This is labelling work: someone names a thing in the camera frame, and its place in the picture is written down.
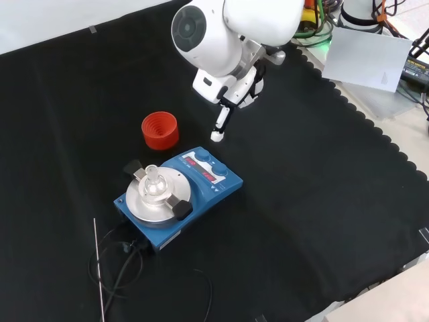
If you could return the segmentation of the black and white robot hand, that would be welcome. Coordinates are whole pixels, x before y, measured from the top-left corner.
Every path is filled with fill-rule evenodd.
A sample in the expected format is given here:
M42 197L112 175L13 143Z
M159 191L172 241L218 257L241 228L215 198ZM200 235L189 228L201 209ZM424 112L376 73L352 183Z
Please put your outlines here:
M251 105L260 96L264 86L265 62L279 66L286 57L282 50L263 46L256 52L246 50L245 53L249 56L243 57L240 61L238 74L215 77L200 69L192 84L193 89L202 98L221 106L221 112L210 135L214 142L223 140L234 111Z

